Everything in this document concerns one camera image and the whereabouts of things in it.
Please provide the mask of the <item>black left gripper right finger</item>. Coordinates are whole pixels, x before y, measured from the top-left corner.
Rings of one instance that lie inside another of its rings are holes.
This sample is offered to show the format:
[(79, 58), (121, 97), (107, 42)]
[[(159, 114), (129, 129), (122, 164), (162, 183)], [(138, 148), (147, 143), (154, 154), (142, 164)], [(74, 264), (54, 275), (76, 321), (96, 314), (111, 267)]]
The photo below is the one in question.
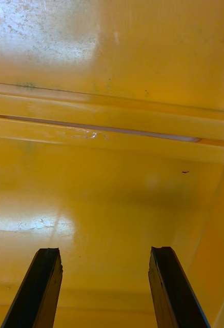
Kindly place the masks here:
[(210, 327), (171, 247), (151, 248), (148, 276), (158, 327)]

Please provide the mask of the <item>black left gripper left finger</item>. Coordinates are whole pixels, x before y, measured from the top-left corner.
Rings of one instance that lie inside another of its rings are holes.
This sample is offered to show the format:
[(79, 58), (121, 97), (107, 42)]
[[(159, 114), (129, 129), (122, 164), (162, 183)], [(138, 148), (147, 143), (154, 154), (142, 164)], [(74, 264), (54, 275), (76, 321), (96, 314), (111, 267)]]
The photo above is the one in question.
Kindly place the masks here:
[(59, 249), (39, 249), (1, 327), (53, 327), (62, 278)]

